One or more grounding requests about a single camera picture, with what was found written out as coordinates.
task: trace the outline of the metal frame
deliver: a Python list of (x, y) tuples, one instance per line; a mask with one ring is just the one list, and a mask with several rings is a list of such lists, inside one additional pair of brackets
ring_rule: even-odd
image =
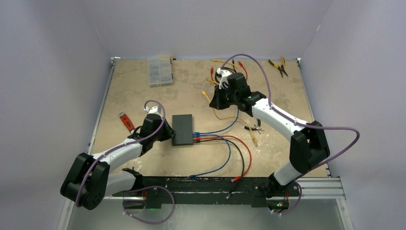
[[(110, 83), (112, 81), (115, 66), (119, 59), (120, 59), (120, 57), (112, 58), (112, 68), (110, 71), (109, 79), (107, 82), (107, 86), (106, 86), (102, 104), (101, 104), (101, 107), (99, 110), (99, 114), (96, 119), (96, 124), (95, 124), (94, 130), (93, 130), (93, 134), (91, 136), (90, 145), (88, 148), (89, 154), (91, 153), (91, 151), (93, 149), (93, 144), (94, 144), (94, 140), (95, 140), (95, 136), (96, 136), (96, 131), (99, 126), (100, 117), (101, 117), (103, 109), (104, 109), (104, 104), (106, 101), (107, 93), (109, 91)], [(299, 74), (302, 78), (302, 74), (300, 72), (299, 65), (297, 67), (299, 69)], [(307, 97), (307, 91), (306, 91), (305, 84), (303, 82), (303, 78), (302, 78), (302, 84), (303, 84), (303, 88), (304, 88), (304, 91), (306, 94), (306, 99), (307, 99), (307, 103), (308, 103), (308, 106), (310, 109), (310, 114), (311, 114), (312, 119), (314, 120), (313, 111), (312, 111), (312, 108), (311, 108), (311, 105), (309, 102), (309, 98)], [(327, 176), (328, 176), (327, 178), (300, 178), (298, 180), (299, 184), (303, 188), (302, 199), (335, 199), (337, 201), (337, 206), (339, 209), (339, 214), (340, 214), (344, 229), (353, 230), (354, 228), (353, 228), (353, 224), (352, 224), (350, 215), (348, 213), (347, 203), (345, 200), (345, 194), (344, 194), (344, 190), (342, 188), (341, 180), (340, 180), (340, 178), (331, 178), (330, 171), (328, 169), (327, 164), (326, 164), (326, 171), (327, 171)], [(272, 197), (267, 200), (280, 200), (281, 198), (283, 198), (283, 197)], [(141, 200), (142, 197), (112, 197), (112, 196), (110, 196), (110, 197), (105, 197), (104, 199)], [(69, 221), (70, 221), (70, 217), (71, 217), (73, 208), (74, 208), (74, 202), (66, 199), (66, 201), (64, 203), (64, 207), (62, 209), (61, 217), (59, 219), (57, 230), (68, 229), (68, 225), (69, 225)]]
[[(306, 86), (304, 84), (305, 82), (303, 81), (302, 72), (300, 71), (300, 58), (297, 58), (296, 60), (297, 60), (297, 68), (299, 69), (300, 78), (302, 79), (303, 89), (304, 89), (304, 92), (306, 94), (307, 104), (309, 105), (310, 114), (312, 116), (312, 119), (314, 120), (315, 117), (313, 115), (312, 106), (310, 105), (309, 97), (307, 96)], [(325, 166), (326, 166), (327, 176), (329, 178), (331, 178), (330, 169), (329, 169), (328, 164), (325, 164)], [(337, 206), (338, 206), (339, 213), (340, 213), (340, 217), (341, 217), (341, 221), (343, 223), (343, 226), (344, 226), (345, 230), (353, 230), (354, 226), (352, 224), (352, 220), (351, 220), (350, 214), (349, 214), (348, 209), (347, 209), (347, 202), (346, 202), (346, 199), (345, 199), (345, 194), (344, 194), (344, 190), (343, 190), (342, 186), (341, 186), (341, 190), (343, 192), (343, 197), (336, 199)]]

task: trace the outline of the yellow wire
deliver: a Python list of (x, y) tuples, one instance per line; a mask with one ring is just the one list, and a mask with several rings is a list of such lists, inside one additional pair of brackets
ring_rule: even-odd
[(214, 84), (218, 85), (218, 83), (217, 83), (217, 82), (215, 82), (214, 80), (211, 80), (211, 79), (206, 79), (206, 80), (208, 80), (209, 82), (212, 82), (212, 83), (214, 83)]
[[(217, 59), (211, 59), (211, 61), (215, 61), (215, 62), (222, 62), (222, 63), (224, 63), (224, 62), (225, 62), (225, 60), (224, 60), (224, 61), (222, 61), (222, 60), (217, 60)], [(240, 69), (240, 67), (239, 67), (238, 65), (233, 64), (232, 62), (227, 62), (227, 64), (230, 64), (230, 65), (235, 66), (235, 67), (238, 69), (238, 71), (239, 71), (240, 73), (242, 73), (242, 71), (241, 71), (241, 69)]]
[[(208, 100), (209, 103), (210, 103), (210, 98), (209, 98), (209, 96), (207, 96), (206, 92), (202, 90), (202, 94), (207, 98), (207, 100)], [(215, 109), (214, 109), (214, 108), (212, 108), (212, 109), (213, 109), (213, 113), (214, 113), (215, 117), (217, 117), (217, 119), (219, 119), (219, 120), (226, 120), (226, 119), (230, 119), (230, 118), (235, 118), (235, 116), (230, 116), (230, 117), (225, 117), (225, 118), (219, 118), (218, 115), (217, 115), (217, 113), (215, 112)], [(249, 132), (251, 133), (252, 141), (254, 142), (255, 146), (257, 146), (258, 140), (257, 140), (257, 138), (255, 137), (254, 132), (252, 131), (251, 127), (250, 127), (250, 126), (248, 125), (248, 123), (247, 123), (245, 120), (243, 120), (242, 118), (239, 118), (239, 120), (242, 121), (242, 122), (244, 122), (244, 123), (247, 125), (247, 127), (249, 128)]]

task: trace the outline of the wire connector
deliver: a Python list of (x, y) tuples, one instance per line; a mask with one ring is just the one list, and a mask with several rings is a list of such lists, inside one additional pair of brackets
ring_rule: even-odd
[(234, 179), (231, 180), (231, 182), (236, 182), (239, 181), (241, 179), (241, 176), (236, 176), (234, 177)]

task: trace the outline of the floor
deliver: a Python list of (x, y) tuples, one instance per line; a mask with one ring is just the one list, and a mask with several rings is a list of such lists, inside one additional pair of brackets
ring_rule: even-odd
[[(252, 91), (267, 95), (267, 87), (259, 67), (253, 61), (242, 61), (248, 72), (248, 85)], [(312, 121), (310, 109), (295, 61), (287, 61), (285, 70), (289, 77), (282, 78), (279, 71), (267, 61), (260, 61), (271, 84), (272, 101), (283, 110), (306, 121)], [(209, 60), (175, 60), (172, 63), (173, 84), (170, 86), (150, 88), (147, 81), (146, 60), (122, 60), (116, 65), (103, 113), (97, 129), (92, 153), (111, 148), (122, 142), (129, 132), (122, 124), (118, 114), (124, 111), (134, 123), (142, 124), (146, 113), (144, 102), (148, 99), (160, 101), (167, 112), (167, 120), (171, 125), (172, 115), (192, 114), (193, 130), (208, 132), (222, 129), (232, 123), (233, 119), (217, 120), (207, 99), (202, 95), (205, 91), (211, 99), (214, 84), (210, 78), (210, 68), (217, 69), (221, 63)], [(236, 107), (217, 111), (220, 117), (235, 116)], [(240, 113), (241, 118), (251, 126), (256, 119)], [(268, 177), (272, 172), (284, 165), (289, 159), (289, 141), (267, 124), (261, 134), (255, 132), (258, 146), (255, 146), (250, 133), (237, 122), (226, 132), (241, 138), (252, 152), (252, 166), (247, 176)], [(243, 151), (244, 161), (249, 161), (248, 151), (238, 144)], [(173, 147), (171, 141), (156, 142), (154, 147), (140, 158), (128, 161), (121, 168), (132, 168), (143, 175), (149, 176), (189, 176), (216, 169), (224, 164), (228, 157), (228, 147), (224, 142), (206, 142), (188, 147)], [(207, 176), (237, 176), (241, 173), (241, 157), (232, 148), (229, 163), (221, 170)], [(324, 167), (313, 170), (307, 176), (326, 177)]]

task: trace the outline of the red wire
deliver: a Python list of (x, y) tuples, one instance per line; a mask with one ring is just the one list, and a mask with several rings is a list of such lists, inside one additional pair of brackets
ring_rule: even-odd
[(212, 78), (212, 81), (214, 81), (214, 79), (213, 79), (213, 71), (214, 71), (214, 69), (212, 67), (212, 69), (210, 70), (210, 77)]
[(247, 70), (245, 69), (244, 65), (242, 64), (241, 61), (238, 61), (238, 64), (242, 67), (242, 69), (244, 69), (245, 71), (245, 80), (248, 81), (248, 73)]
[[(249, 164), (248, 164), (248, 168), (247, 170), (245, 170), (243, 176), (245, 176), (245, 174), (248, 173), (249, 169), (251, 168), (251, 162), (252, 162), (252, 155), (251, 155), (251, 150), (249, 150), (248, 146), (246, 145), (246, 143), (244, 141), (242, 141), (241, 139), (234, 137), (234, 136), (230, 136), (230, 135), (224, 135), (222, 136), (224, 138), (234, 138), (236, 140), (238, 140), (239, 142), (241, 142), (245, 148), (247, 148), (248, 153), (249, 153)], [(212, 137), (212, 138), (193, 138), (194, 140), (208, 140), (208, 139), (218, 139), (217, 137)], [(234, 178), (234, 181), (238, 181), (239, 179), (241, 179), (241, 176), (237, 176)]]

